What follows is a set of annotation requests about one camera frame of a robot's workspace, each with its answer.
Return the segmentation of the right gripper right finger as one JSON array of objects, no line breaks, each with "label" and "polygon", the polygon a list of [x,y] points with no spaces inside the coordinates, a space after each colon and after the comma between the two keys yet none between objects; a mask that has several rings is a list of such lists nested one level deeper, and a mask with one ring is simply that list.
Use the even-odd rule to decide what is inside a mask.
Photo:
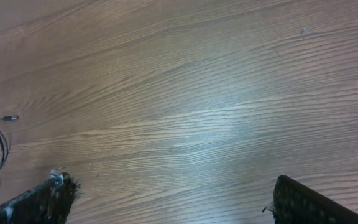
[{"label": "right gripper right finger", "polygon": [[358,213],[286,175],[277,178],[272,213],[275,224],[358,224]]}]

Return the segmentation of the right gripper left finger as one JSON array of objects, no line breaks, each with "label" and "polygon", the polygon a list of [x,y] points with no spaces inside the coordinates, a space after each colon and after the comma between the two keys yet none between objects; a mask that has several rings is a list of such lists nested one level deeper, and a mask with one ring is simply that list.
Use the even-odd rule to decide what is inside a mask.
[{"label": "right gripper left finger", "polygon": [[79,183],[66,172],[0,205],[0,224],[65,224]]}]

